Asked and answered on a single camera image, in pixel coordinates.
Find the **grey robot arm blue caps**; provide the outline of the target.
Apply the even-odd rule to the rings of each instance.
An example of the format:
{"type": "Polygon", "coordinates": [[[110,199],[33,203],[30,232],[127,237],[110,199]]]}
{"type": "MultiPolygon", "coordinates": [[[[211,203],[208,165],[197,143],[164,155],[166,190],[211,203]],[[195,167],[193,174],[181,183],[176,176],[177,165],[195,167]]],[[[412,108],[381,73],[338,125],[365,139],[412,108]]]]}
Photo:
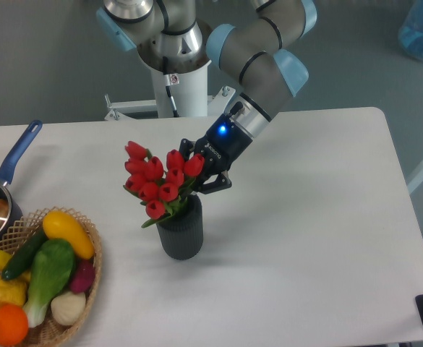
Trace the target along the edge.
{"type": "Polygon", "coordinates": [[[105,1],[98,24],[121,50],[136,50],[150,70],[158,116],[218,119],[180,153],[205,158],[187,193],[228,189],[231,164],[308,80],[288,51],[317,21],[312,1],[253,1],[257,19],[238,29],[209,27],[194,1],[105,1]]]}

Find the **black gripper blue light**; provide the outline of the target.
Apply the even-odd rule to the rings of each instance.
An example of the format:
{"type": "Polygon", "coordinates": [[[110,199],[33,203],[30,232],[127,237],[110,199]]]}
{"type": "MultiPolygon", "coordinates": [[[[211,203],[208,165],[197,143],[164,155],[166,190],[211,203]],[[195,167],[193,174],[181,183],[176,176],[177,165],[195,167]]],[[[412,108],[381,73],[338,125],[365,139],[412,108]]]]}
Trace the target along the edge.
{"type": "Polygon", "coordinates": [[[251,137],[225,114],[221,114],[196,142],[182,139],[179,153],[185,161],[194,154],[201,154],[205,159],[200,178],[204,181],[217,175],[214,181],[197,185],[194,193],[212,194],[231,188],[227,170],[251,143],[251,137]]]}

